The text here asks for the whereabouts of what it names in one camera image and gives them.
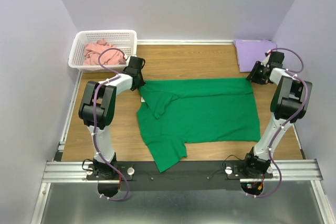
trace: wooden table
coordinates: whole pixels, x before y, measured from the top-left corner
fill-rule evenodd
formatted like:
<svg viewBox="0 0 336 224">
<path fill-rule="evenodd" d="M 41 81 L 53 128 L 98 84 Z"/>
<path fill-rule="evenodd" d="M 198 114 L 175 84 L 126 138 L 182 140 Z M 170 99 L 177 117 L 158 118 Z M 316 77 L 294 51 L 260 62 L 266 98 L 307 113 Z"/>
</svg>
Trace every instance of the wooden table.
<svg viewBox="0 0 336 224">
<path fill-rule="evenodd" d="M 138 46 L 138 56 L 146 60 L 142 71 L 145 80 L 233 78 L 246 77 L 239 73 L 236 49 L 233 45 L 160 45 Z M 79 86 L 74 113 L 71 118 L 62 161 L 83 161 L 93 158 L 91 136 L 78 117 L 79 104 L 90 80 L 111 78 L 112 73 L 84 73 Z M 252 84 L 264 132 L 271 113 L 269 105 L 276 85 Z M 111 124 L 113 147 L 120 161 L 152 161 L 143 143 L 136 112 L 140 108 L 138 91 L 125 91 L 117 96 L 116 111 Z M 183 160 L 223 160 L 230 154 L 244 158 L 255 142 L 212 142 L 187 144 L 188 157 Z M 293 128 L 289 129 L 275 151 L 275 159 L 302 159 Z"/>
</svg>

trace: white wall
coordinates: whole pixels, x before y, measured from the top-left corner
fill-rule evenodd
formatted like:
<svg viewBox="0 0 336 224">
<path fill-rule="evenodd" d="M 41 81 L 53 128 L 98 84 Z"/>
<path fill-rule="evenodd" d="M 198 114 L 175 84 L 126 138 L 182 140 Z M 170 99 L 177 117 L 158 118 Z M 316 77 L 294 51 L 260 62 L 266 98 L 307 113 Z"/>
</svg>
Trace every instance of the white wall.
<svg viewBox="0 0 336 224">
<path fill-rule="evenodd" d="M 272 39 L 294 0 L 62 0 L 78 30 L 140 39 Z"/>
<path fill-rule="evenodd" d="M 336 2 L 295 0 L 274 41 L 299 53 L 306 69 L 303 77 L 313 83 L 306 116 L 297 122 L 302 148 L 317 158 L 327 197 L 336 212 Z M 293 67 L 299 67 L 294 61 Z"/>
<path fill-rule="evenodd" d="M 0 223 L 30 223 L 77 76 L 61 0 L 0 0 Z"/>
</svg>

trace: white laundry basket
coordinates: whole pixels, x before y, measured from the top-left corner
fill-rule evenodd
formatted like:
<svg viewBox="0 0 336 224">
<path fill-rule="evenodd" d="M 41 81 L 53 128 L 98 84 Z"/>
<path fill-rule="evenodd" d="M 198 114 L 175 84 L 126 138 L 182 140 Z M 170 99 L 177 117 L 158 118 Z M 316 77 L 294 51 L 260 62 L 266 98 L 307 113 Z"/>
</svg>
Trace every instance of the white laundry basket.
<svg viewBox="0 0 336 224">
<path fill-rule="evenodd" d="M 109 44 L 115 45 L 127 56 L 136 55 L 137 33 L 133 30 L 96 30 L 80 31 L 76 34 L 69 55 L 69 66 L 82 72 L 108 72 L 101 66 L 83 66 L 83 55 L 86 43 L 96 43 L 97 40 L 106 39 Z M 107 68 L 121 71 L 126 65 L 104 65 Z"/>
</svg>

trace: pink cloth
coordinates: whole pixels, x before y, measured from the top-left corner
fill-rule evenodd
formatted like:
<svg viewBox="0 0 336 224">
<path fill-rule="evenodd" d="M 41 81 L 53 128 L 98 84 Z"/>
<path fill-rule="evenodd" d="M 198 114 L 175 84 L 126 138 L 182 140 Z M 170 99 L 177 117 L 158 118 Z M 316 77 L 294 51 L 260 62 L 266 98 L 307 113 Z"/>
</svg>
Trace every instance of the pink cloth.
<svg viewBox="0 0 336 224">
<path fill-rule="evenodd" d="M 105 39 L 98 40 L 97 43 L 87 43 L 84 49 L 86 60 L 83 62 L 83 65 L 99 65 L 99 55 L 108 48 L 115 48 L 115 46 L 108 44 Z M 122 52 L 109 50 L 100 57 L 100 63 L 103 65 L 119 65 L 126 64 L 126 60 L 124 59 Z"/>
</svg>

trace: green cloth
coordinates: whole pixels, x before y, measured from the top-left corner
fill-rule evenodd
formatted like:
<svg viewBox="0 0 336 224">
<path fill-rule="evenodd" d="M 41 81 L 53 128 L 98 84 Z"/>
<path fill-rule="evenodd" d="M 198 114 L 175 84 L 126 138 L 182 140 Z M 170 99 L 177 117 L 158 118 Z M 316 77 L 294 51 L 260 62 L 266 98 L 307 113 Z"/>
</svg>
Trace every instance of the green cloth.
<svg viewBox="0 0 336 224">
<path fill-rule="evenodd" d="M 244 78 L 146 81 L 137 113 L 160 172 L 187 156 L 185 143 L 259 141 L 256 102 Z"/>
</svg>

